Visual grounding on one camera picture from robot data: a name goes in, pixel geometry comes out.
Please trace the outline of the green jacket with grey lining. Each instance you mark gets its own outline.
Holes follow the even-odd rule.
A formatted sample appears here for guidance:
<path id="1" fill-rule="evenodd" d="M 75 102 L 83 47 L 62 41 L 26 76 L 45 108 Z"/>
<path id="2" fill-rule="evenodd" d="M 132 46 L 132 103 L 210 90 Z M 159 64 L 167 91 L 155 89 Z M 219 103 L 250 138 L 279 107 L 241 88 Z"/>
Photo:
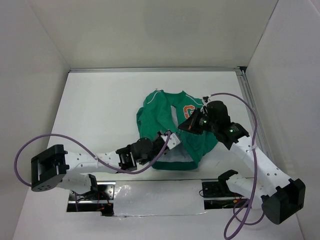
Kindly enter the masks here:
<path id="1" fill-rule="evenodd" d="M 136 114 L 136 123 L 141 138 L 153 139 L 158 132 L 171 131 L 181 139 L 181 143 L 163 154 L 152 167 L 166 171 L 192 171 L 198 168 L 201 159 L 214 149 L 218 140 L 211 132 L 201 135 L 178 129 L 194 110 L 200 109 L 203 101 L 184 91 L 168 93 L 155 90 L 144 100 Z"/>

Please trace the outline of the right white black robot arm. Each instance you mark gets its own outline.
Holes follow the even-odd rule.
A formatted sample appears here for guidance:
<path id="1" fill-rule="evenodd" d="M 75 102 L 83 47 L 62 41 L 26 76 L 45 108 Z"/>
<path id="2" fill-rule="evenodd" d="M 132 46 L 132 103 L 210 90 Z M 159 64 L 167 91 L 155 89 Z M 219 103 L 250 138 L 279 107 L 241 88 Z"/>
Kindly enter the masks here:
<path id="1" fill-rule="evenodd" d="M 255 146 L 253 137 L 239 123 L 231 121 L 222 101 L 211 101 L 203 110 L 194 110 L 178 128 L 196 135 L 213 133 L 249 167 L 257 180 L 251 206 L 262 209 L 272 223 L 279 225 L 303 208 L 304 182 L 293 180 Z"/>

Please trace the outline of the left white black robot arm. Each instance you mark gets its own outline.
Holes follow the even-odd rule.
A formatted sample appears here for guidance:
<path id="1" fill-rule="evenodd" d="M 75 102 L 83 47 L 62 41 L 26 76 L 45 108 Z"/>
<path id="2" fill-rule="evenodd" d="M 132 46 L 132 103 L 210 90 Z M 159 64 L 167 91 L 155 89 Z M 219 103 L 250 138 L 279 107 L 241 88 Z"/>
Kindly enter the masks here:
<path id="1" fill-rule="evenodd" d="M 70 190 L 88 200 L 97 197 L 99 187 L 94 173 L 130 175 L 150 168 L 162 155 L 181 143 L 173 132 L 158 132 L 155 139 L 140 138 L 112 152 L 76 153 L 56 144 L 31 159 L 31 190 L 45 192 L 54 188 Z"/>

